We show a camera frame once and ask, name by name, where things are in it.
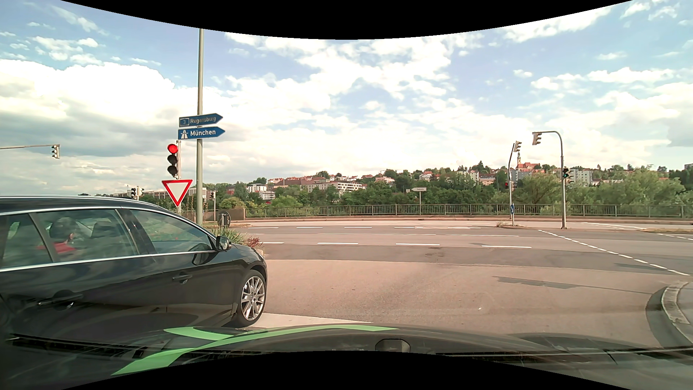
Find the sidewalk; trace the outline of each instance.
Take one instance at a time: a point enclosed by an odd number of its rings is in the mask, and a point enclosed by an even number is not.
[[[347,217],[294,217],[294,218],[247,218],[244,221],[233,221],[233,223],[252,223],[257,222],[293,222],[293,221],[369,221],[373,219],[395,220],[395,221],[510,221],[507,215],[354,215]],[[544,216],[515,216],[515,222],[555,222],[560,221],[561,217]],[[648,219],[638,217],[568,217],[567,222],[611,222],[611,223],[651,223],[656,225],[693,225],[691,219]]]

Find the asphalt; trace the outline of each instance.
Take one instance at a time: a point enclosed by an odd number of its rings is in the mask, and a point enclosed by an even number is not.
[[[666,313],[648,307],[654,294],[693,281],[693,235],[541,224],[252,223],[239,230],[264,243],[270,274],[267,316],[256,325],[390,322],[667,343]]]

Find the red triangle sign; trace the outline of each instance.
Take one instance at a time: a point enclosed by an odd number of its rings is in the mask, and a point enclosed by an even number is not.
[[[173,200],[175,207],[180,206],[183,201],[185,194],[188,193],[190,185],[193,184],[193,179],[186,180],[162,180],[161,183],[164,184],[168,195]]]

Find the blue sign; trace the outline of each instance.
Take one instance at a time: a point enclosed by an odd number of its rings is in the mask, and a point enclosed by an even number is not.
[[[200,127],[200,128],[179,128],[178,139],[194,139],[194,138],[214,138],[224,134],[226,130],[222,130],[216,126]]]
[[[202,125],[213,125],[219,122],[223,117],[219,114],[197,115],[195,117],[180,117],[178,118],[178,127],[191,127]]]

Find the directional sign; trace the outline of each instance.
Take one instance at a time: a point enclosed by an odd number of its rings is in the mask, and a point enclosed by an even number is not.
[[[216,126],[200,127],[200,128],[179,128],[178,139],[195,139],[195,138],[214,138],[224,134],[223,130]]]
[[[192,127],[213,125],[219,122],[223,117],[219,114],[196,115],[194,117],[178,118],[178,127]]]
[[[193,184],[193,179],[186,180],[162,180],[161,183],[164,184],[168,195],[173,200],[175,207],[180,206],[183,201],[185,194],[188,193],[190,185]]]

